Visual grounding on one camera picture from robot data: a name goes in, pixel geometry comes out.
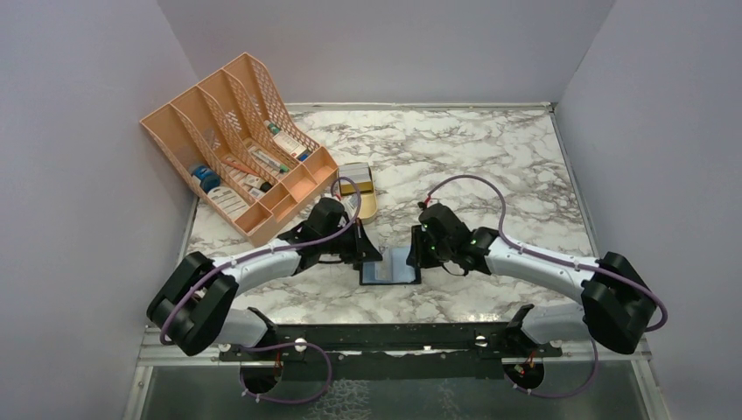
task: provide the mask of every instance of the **gray wall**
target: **gray wall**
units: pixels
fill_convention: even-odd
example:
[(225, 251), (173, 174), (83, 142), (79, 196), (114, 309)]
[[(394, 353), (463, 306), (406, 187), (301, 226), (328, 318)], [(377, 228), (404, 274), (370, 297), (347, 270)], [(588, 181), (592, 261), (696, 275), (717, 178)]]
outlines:
[(199, 77), (248, 52), (288, 102), (556, 101), (613, 0), (158, 0)]
[(120, 418), (191, 194), (138, 126), (196, 82), (154, 0), (0, 5), (0, 417)]
[(675, 418), (738, 418), (742, 3), (618, 0), (557, 108), (598, 245), (670, 309), (649, 336)]

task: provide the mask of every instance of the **beige tray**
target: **beige tray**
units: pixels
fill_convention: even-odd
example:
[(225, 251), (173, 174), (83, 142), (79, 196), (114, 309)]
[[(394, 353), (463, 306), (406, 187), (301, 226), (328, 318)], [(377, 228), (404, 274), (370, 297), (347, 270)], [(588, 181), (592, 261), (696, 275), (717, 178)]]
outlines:
[[(297, 139), (311, 155), (299, 162), (279, 148), (263, 125), (265, 120)], [(278, 234), (337, 177), (338, 166), (327, 149), (294, 125), (268, 70), (248, 54), (147, 115), (142, 125), (191, 189), (256, 246)], [(290, 170), (275, 176), (248, 153), (252, 145)], [(222, 163), (223, 158), (248, 167), (273, 187), (260, 199), (253, 198), (241, 186), (239, 177), (230, 176), (234, 171)], [(248, 202), (248, 211), (230, 220), (188, 173), (188, 168), (196, 163), (205, 163), (214, 170), (223, 185)]]

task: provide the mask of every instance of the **cable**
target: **cable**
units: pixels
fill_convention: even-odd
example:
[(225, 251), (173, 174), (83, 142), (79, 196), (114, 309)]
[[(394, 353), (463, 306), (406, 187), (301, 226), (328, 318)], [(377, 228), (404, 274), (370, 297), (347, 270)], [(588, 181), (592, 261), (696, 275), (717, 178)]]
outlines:
[[(334, 189), (335, 183), (340, 182), (341, 179), (344, 179), (347, 181), (355, 190), (355, 196), (358, 202), (361, 202), (361, 190), (359, 190), (358, 186), (353, 182), (352, 179), (347, 177), (338, 177), (332, 182), (331, 189)], [(314, 245), (319, 245), (320, 243), (324, 243), (327, 241), (331, 241), (335, 238), (337, 238), (340, 235), (343, 235), (351, 226), (355, 224), (355, 221), (358, 219), (358, 213), (361, 211), (361, 206), (356, 207), (355, 214), (351, 218), (351, 220), (346, 223), (345, 226), (343, 226), (339, 231), (335, 232), (334, 234), (329, 234), (328, 236), (324, 238), (320, 238), (314, 241), (308, 241), (308, 242), (302, 242), (302, 243), (294, 243), (291, 245), (283, 245), (281, 247), (275, 247), (275, 248), (264, 248), (264, 249), (258, 249), (256, 252), (253, 252), (252, 254), (243, 255), (240, 258), (237, 258), (234, 260), (234, 263), (244, 263), (248, 260), (251, 260), (258, 256), (264, 256), (266, 254), (271, 254), (274, 252), (280, 252), (280, 251), (289, 251), (289, 250), (297, 250), (302, 249), (306, 247), (311, 247)], [(218, 267), (214, 267), (211, 271), (207, 272), (196, 284), (194, 284), (191, 289), (183, 296), (183, 298), (180, 299), (178, 304), (175, 305), (174, 308), (172, 308), (172, 311), (170, 312), (170, 315), (168, 315), (167, 319), (163, 323), (162, 328), (160, 328), (160, 343), (162, 343), (163, 346), (172, 346), (173, 341), (169, 340), (167, 338), (167, 332), (170, 330), (170, 325), (172, 325), (172, 321), (175, 319), (176, 315), (178, 315), (178, 312), (183, 309), (183, 307), (186, 305), (189, 299), (193, 297), (193, 294), (196, 293), (201, 287), (203, 287), (204, 284), (206, 284), (211, 277), (214, 277), (217, 273), (221, 272), (222, 270), (229, 268), (232, 266), (232, 261), (225, 262), (222, 265)]]
[[(486, 180), (486, 179), (484, 179), (482, 177), (479, 177), (477, 175), (456, 175), (456, 176), (453, 176), (453, 177), (444, 179), (443, 181), (441, 181), (439, 184), (437, 184), (436, 186), (434, 186), (428, 192), (428, 198), (425, 200), (425, 203), (427, 203), (427, 202), (430, 201), (431, 196), (433, 195), (433, 193), (435, 191), (437, 191), (440, 187), (448, 184), (449, 182), (451, 182), (451, 181), (453, 181), (455, 179), (474, 179), (476, 181), (479, 181), (479, 182), (484, 183), (485, 185), (489, 186), (490, 188), (492, 188), (494, 190), (494, 192), (497, 194), (497, 197), (500, 199), (500, 206), (501, 206), (500, 219), (497, 222), (497, 230), (499, 231), (499, 237), (502, 238), (502, 240), (510, 248), (512, 248), (512, 249), (522, 249), (522, 252), (524, 252), (524, 253), (526, 253), (526, 254), (528, 254), (530, 256), (534, 256), (536, 258), (540, 258), (540, 259), (542, 259), (544, 261), (548, 261), (550, 263), (563, 265), (564, 267), (569, 267), (569, 268), (573, 268), (574, 267), (574, 263), (573, 262), (562, 260), (562, 259), (556, 258), (556, 257), (551, 256), (551, 255), (545, 255), (545, 254), (542, 254), (540, 252), (534, 251), (533, 249), (522, 248), (517, 243), (515, 243), (514, 241), (512, 241), (510, 238), (508, 238), (505, 235), (505, 231), (503, 230), (503, 225), (505, 223), (505, 210), (506, 210), (505, 196), (502, 195), (502, 192), (500, 191), (500, 189), (497, 186), (495, 186), (493, 183), (489, 182), (488, 180)], [(635, 288), (637, 291), (640, 291), (641, 293), (644, 293), (645, 296), (647, 296), (648, 298), (652, 299), (654, 301), (654, 304), (657, 305), (658, 308), (660, 308), (661, 318), (660, 318), (660, 320), (656, 324), (651, 325), (651, 326), (648, 326), (645, 331), (647, 331), (647, 332), (656, 331), (656, 330), (662, 328), (665, 324), (667, 324), (667, 322), (668, 322), (668, 309), (665, 306), (665, 304), (660, 300), (660, 298), (657, 295), (655, 295), (651, 290), (647, 289), (646, 287), (644, 287), (644, 286), (642, 286), (640, 284), (637, 284), (637, 283), (632, 282), (628, 278), (625, 278), (625, 277), (623, 277), (623, 276), (621, 276), (619, 274), (613, 273), (612, 271), (609, 271), (607, 269), (601, 269), (600, 267), (592, 267), (590, 265), (582, 264), (582, 263), (578, 264), (577, 267), (579, 269), (581, 269), (581, 270), (588, 270), (588, 271), (592, 271), (592, 272), (595, 272), (595, 273), (603, 274), (605, 276), (609, 276), (610, 278), (618, 281), (619, 283), (622, 283), (622, 284), (625, 284), (627, 286), (630, 286), (630, 287)], [(593, 360), (593, 365), (592, 365), (592, 371), (590, 373), (590, 376), (587, 378), (587, 381), (585, 381), (585, 383), (582, 384), (579, 388), (574, 389), (573, 391), (568, 392), (568, 393), (564, 393), (564, 394), (552, 394), (552, 395), (550, 395), (550, 394), (541, 394), (541, 393), (534, 392), (532, 390), (526, 390), (524, 388), (517, 387), (517, 386), (516, 386), (516, 389), (520, 390), (521, 392), (525, 392), (527, 394), (530, 394), (531, 396), (538, 396), (540, 398), (566, 398), (566, 397), (570, 397), (570, 396), (575, 396), (575, 395), (583, 392), (588, 387), (590, 387), (590, 385), (592, 384), (592, 382), (595, 381), (595, 377), (598, 375), (598, 365), (599, 365), (598, 346), (596, 345), (594, 339), (591, 339), (591, 343), (592, 343), (592, 353), (594, 355), (594, 360)]]
[[(286, 347), (294, 347), (296, 345), (297, 345), (296, 343), (282, 343), (282, 344), (275, 344), (273, 346), (266, 346), (266, 347), (241, 346), (241, 349), (243, 352), (261, 353), (261, 352), (269, 352), (271, 350), (278, 350), (278, 349), (286, 348)], [(311, 347), (317, 350), (320, 354), (322, 354), (322, 357), (325, 359), (325, 363), (327, 364), (327, 379), (325, 380), (325, 385), (322, 386), (322, 389), (320, 389), (317, 393), (307, 396), (306, 398), (302, 398), (300, 400), (284, 400), (283, 398), (274, 398), (272, 396), (263, 396), (259, 394), (254, 394), (248, 389), (248, 386), (245, 384), (244, 378), (242, 378), (242, 375), (240, 375), (240, 384), (242, 385), (242, 388), (244, 389), (242, 396), (252, 396), (255, 398), (256, 402), (260, 402), (260, 400), (264, 400), (264, 401), (270, 401), (271, 403), (289, 404), (289, 405), (310, 403), (320, 398), (325, 392), (327, 392), (328, 389), (330, 389), (330, 384), (333, 382), (333, 363), (330, 361), (330, 356), (327, 355), (327, 352), (325, 350), (322, 350), (322, 347), (316, 344), (312, 344), (312, 343), (301, 343), (301, 346), (307, 346), (307, 347)]]
[[(480, 182), (485, 183), (487, 186), (489, 186), (490, 188), (492, 188), (495, 191), (495, 193), (497, 193), (497, 197), (500, 198), (500, 204), (502, 206), (502, 209), (500, 210), (500, 220), (497, 222), (497, 230), (500, 231), (499, 237), (502, 238), (502, 240), (510, 248), (521, 249), (521, 246), (519, 246), (517, 243), (515, 243), (514, 241), (512, 241), (510, 238), (508, 238), (505, 235), (505, 232), (503, 230), (503, 224), (505, 222), (505, 197), (502, 195), (502, 192), (500, 191), (500, 189), (497, 188), (496, 186), (494, 186), (494, 184), (491, 183), (491, 182), (489, 182), (488, 180), (486, 180), (486, 179), (484, 179), (482, 177), (478, 177), (477, 175), (456, 175), (456, 176), (453, 176), (453, 177), (444, 179), (441, 183), (439, 183), (438, 185), (434, 186), (433, 189), (431, 189), (428, 192), (428, 198), (430, 196), (432, 196), (433, 193), (438, 188), (440, 188), (440, 187), (448, 184), (449, 182), (451, 182), (451, 181), (453, 181), (455, 179), (474, 179), (474, 180), (477, 180), (477, 181), (480, 181)], [(536, 258), (540, 258), (540, 259), (542, 259), (544, 261), (548, 261), (550, 263), (563, 265), (564, 267), (568, 267), (568, 268), (574, 268), (575, 267), (574, 262), (562, 260), (562, 259), (556, 258), (556, 257), (551, 256), (551, 255), (542, 254), (542, 253), (540, 253), (538, 251), (534, 251), (533, 249), (524, 248), (522, 250), (522, 252), (525, 253), (525, 254), (528, 254), (530, 256), (535, 256)], [(645, 331), (647, 331), (647, 332), (656, 331), (656, 330), (659, 330), (660, 328), (662, 328), (665, 324), (667, 324), (667, 322), (668, 322), (668, 308), (660, 300), (660, 298), (657, 295), (655, 295), (650, 289), (647, 289), (646, 287), (644, 287), (644, 286), (642, 286), (640, 284), (634, 283), (633, 281), (629, 280), (628, 278), (626, 278), (626, 277), (624, 277), (622, 275), (616, 274), (616, 273), (614, 273), (612, 271), (609, 271), (607, 269), (601, 269), (600, 267), (592, 267), (591, 265), (582, 264), (582, 263), (578, 264), (577, 267), (580, 270), (592, 271), (592, 272), (599, 273), (599, 274), (602, 274), (602, 275), (605, 275), (605, 276), (609, 276), (610, 278), (612, 278), (613, 280), (616, 280), (619, 283), (622, 283), (622, 284), (625, 284), (627, 286), (630, 286), (630, 287), (635, 288), (637, 291), (640, 291), (645, 296), (647, 296), (648, 298), (652, 299), (652, 301), (654, 301), (654, 304), (657, 305), (658, 308), (660, 308), (661, 318), (660, 318), (660, 320), (656, 324), (651, 325), (651, 326), (648, 326)]]
[(598, 366), (600, 366), (600, 364), (598, 363), (598, 345), (595, 344), (594, 339), (591, 339), (590, 342), (592, 344), (592, 356), (593, 356), (592, 371), (590, 372), (590, 376), (587, 377), (587, 380), (582, 385), (573, 389), (570, 392), (564, 392), (562, 394), (544, 394), (538, 391), (534, 391), (533, 389), (525, 389), (523, 387), (519, 387), (518, 385), (515, 385), (515, 382), (513, 382), (513, 380), (510, 379), (510, 377), (507, 375), (505, 375), (505, 379), (507, 379), (510, 383), (512, 383), (515, 389), (521, 391), (523, 394), (528, 394), (529, 396), (536, 396), (538, 398), (546, 398), (546, 399), (569, 398), (571, 396), (576, 396), (577, 394), (588, 389), (592, 385), (592, 383), (595, 381), (595, 378), (598, 377)]

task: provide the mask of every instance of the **marble table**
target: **marble table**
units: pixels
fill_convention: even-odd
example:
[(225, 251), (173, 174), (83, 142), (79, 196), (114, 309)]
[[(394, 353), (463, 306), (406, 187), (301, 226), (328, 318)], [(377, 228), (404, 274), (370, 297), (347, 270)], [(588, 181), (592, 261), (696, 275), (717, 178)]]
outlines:
[[(505, 194), (507, 234), (575, 256), (592, 253), (545, 110), (316, 110), (293, 117), (339, 165), (370, 163), (379, 211), (366, 229), (381, 245), (409, 245), (417, 202), (439, 181), (470, 173), (491, 180)], [(500, 204), (486, 185), (461, 180), (434, 198), (469, 228), (497, 227)], [(226, 256), (251, 248), (209, 206), (199, 204), (188, 252)], [(458, 277), (425, 269), (419, 285), (360, 286), (358, 272), (350, 267), (322, 265), (270, 281), (238, 297), (233, 307), (254, 306), (277, 323), (403, 323), (507, 320), (527, 303), (567, 301), (504, 276)]]

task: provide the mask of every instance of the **purple cable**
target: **purple cable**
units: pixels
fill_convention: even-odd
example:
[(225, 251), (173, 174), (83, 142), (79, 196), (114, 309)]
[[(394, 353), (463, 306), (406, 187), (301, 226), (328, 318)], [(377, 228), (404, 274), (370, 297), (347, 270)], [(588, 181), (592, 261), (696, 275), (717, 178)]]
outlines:
[[(343, 179), (347, 181), (355, 190), (355, 197), (358, 200), (359, 203), (361, 203), (361, 190), (358, 189), (358, 186), (347, 177), (338, 177), (332, 182), (331, 188), (334, 189), (335, 183), (340, 182), (340, 180)], [(251, 260), (257, 256), (264, 256), (266, 254), (271, 254), (275, 252), (281, 252), (281, 251), (288, 251), (288, 250), (297, 250), (302, 249), (305, 247), (311, 247), (314, 245), (319, 245), (320, 243), (324, 243), (327, 241), (331, 241), (335, 238), (337, 238), (340, 235), (343, 235), (352, 225), (355, 224), (355, 221), (358, 219), (358, 213), (361, 211), (361, 206), (358, 205), (355, 208), (355, 214), (350, 219), (348, 223), (344, 227), (342, 227), (339, 231), (335, 232), (334, 234), (330, 234), (324, 238), (317, 239), (315, 241), (308, 241), (308, 242), (302, 242), (302, 243), (295, 243), (291, 245), (284, 245), (282, 247), (275, 247), (273, 249), (271, 248), (265, 248), (265, 249), (259, 249), (256, 252), (252, 254), (247, 254), (244, 256), (241, 256), (240, 258), (237, 258), (235, 260), (235, 263), (244, 263), (247, 260)], [(232, 266), (232, 262), (225, 262), (219, 267), (215, 267), (211, 271), (207, 272), (196, 284), (191, 287), (191, 289), (183, 296), (182, 299), (178, 302), (178, 304), (175, 305), (174, 308), (172, 308), (172, 311), (170, 312), (170, 315), (168, 315), (167, 319), (164, 321), (162, 328), (160, 329), (160, 343), (163, 344), (163, 346), (171, 346), (174, 343), (171, 340), (167, 339), (167, 332), (170, 329), (170, 325), (172, 324), (172, 321), (175, 319), (175, 316), (180, 312), (180, 310), (183, 309), (183, 306), (186, 306), (186, 303), (190, 298), (193, 297), (193, 294), (196, 293), (197, 290), (199, 290), (201, 287), (203, 287), (204, 284), (206, 284), (209, 279), (216, 275), (216, 273), (219, 273), (220, 271), (229, 268)]]
[[(274, 346), (266, 346), (266, 347), (244, 347), (243, 346), (242, 351), (250, 352), (250, 353), (260, 353), (260, 352), (269, 352), (271, 350), (277, 350), (279, 348), (294, 347), (297, 345), (298, 345), (297, 343), (282, 343), (282, 344), (275, 344)], [(322, 348), (320, 346), (317, 346), (316, 344), (301, 343), (300, 345), (311, 347), (317, 350), (320, 354), (322, 354), (322, 357), (325, 358), (325, 362), (327, 363), (327, 379), (325, 380), (325, 385), (322, 386), (322, 389), (320, 389), (319, 392), (317, 392), (316, 394), (312, 396), (307, 396), (306, 398), (302, 398), (300, 400), (284, 400), (282, 398), (273, 398), (272, 396), (262, 396), (262, 395), (258, 395), (258, 394), (254, 394), (250, 392), (248, 390), (248, 386), (245, 384), (244, 378), (242, 378), (242, 375), (240, 375), (240, 384), (242, 385), (242, 388), (244, 389), (244, 394), (242, 394), (242, 396), (245, 396), (245, 395), (252, 396), (258, 402), (260, 400), (264, 400), (264, 401), (270, 401), (271, 403), (297, 405), (297, 404), (310, 403), (320, 398), (325, 392), (327, 392), (327, 390), (330, 389), (330, 384), (333, 382), (333, 364), (330, 361), (330, 356), (328, 356), (327, 352), (325, 352), (325, 350), (322, 350)]]
[(529, 396), (537, 396), (539, 398), (547, 398), (547, 399), (569, 398), (571, 396), (576, 396), (582, 391), (588, 389), (592, 385), (592, 383), (595, 381), (595, 378), (598, 377), (598, 366), (599, 366), (598, 345), (595, 344), (594, 339), (591, 339), (590, 342), (592, 344), (592, 356), (593, 356), (592, 371), (590, 372), (590, 376), (588, 376), (587, 381), (585, 381), (578, 388), (575, 388), (570, 392), (564, 392), (562, 394), (543, 394), (541, 392), (534, 391), (532, 389), (525, 389), (525, 388), (519, 387), (518, 385), (515, 385), (515, 382), (513, 382), (513, 380), (510, 379), (510, 377), (507, 375), (505, 375), (505, 379), (507, 379), (510, 383), (512, 383), (515, 389), (521, 391), (523, 394), (528, 394)]
[[(490, 188), (492, 188), (497, 193), (497, 197), (500, 198), (500, 204), (502, 206), (502, 210), (500, 211), (500, 220), (497, 223), (497, 230), (500, 231), (500, 238), (502, 238), (502, 240), (510, 248), (520, 249), (521, 247), (517, 243), (511, 241), (510, 238), (508, 238), (507, 236), (505, 236), (505, 232), (503, 231), (503, 228), (502, 228), (503, 227), (503, 224), (505, 222), (505, 197), (502, 195), (502, 192), (500, 191), (500, 189), (498, 189), (496, 186), (494, 186), (493, 183), (487, 181), (486, 179), (484, 179), (482, 177), (478, 177), (476, 175), (456, 175), (454, 177), (450, 177), (450, 178), (444, 179), (440, 184), (434, 186), (433, 189), (431, 189), (430, 192), (428, 192), (428, 197), (432, 196), (433, 193), (438, 190), (438, 188), (440, 188), (441, 186), (444, 186), (444, 185), (448, 184), (449, 182), (453, 181), (454, 179), (474, 179), (474, 180), (477, 180), (477, 181), (480, 181), (480, 182), (483, 182), (483, 183), (487, 184)], [(540, 259), (542, 259), (544, 261), (548, 261), (550, 263), (563, 265), (564, 267), (574, 268), (574, 262), (566, 261), (566, 260), (561, 260), (561, 259), (555, 258), (554, 256), (551, 256), (551, 255), (545, 255), (545, 254), (542, 254), (540, 252), (534, 251), (533, 249), (524, 248), (522, 252), (524, 252), (524, 253), (526, 253), (526, 254), (528, 254), (530, 256), (535, 256), (536, 258), (540, 258)], [(640, 291), (641, 293), (644, 293), (645, 296), (647, 296), (648, 298), (652, 299), (654, 301), (654, 304), (657, 305), (658, 308), (660, 308), (661, 318), (660, 318), (660, 320), (656, 324), (651, 325), (651, 326), (648, 326), (645, 331), (647, 331), (647, 332), (656, 331), (656, 330), (659, 330), (660, 328), (662, 328), (665, 324), (667, 324), (667, 322), (668, 322), (668, 308), (660, 300), (660, 298), (657, 295), (655, 295), (651, 290), (647, 289), (646, 287), (644, 287), (644, 286), (642, 286), (640, 284), (634, 283), (633, 281), (629, 280), (628, 278), (626, 278), (624, 276), (621, 276), (621, 275), (618, 275), (616, 273), (613, 273), (612, 271), (608, 271), (607, 269), (601, 269), (600, 267), (592, 267), (592, 266), (587, 265), (587, 264), (578, 264), (577, 267), (579, 269), (581, 269), (581, 270), (592, 271), (592, 272), (599, 273), (599, 274), (602, 274), (602, 275), (605, 275), (605, 276), (609, 276), (610, 278), (612, 278), (613, 280), (616, 280), (619, 283), (622, 283), (622, 284), (625, 284), (627, 286), (630, 286), (630, 287), (635, 288), (637, 291)]]

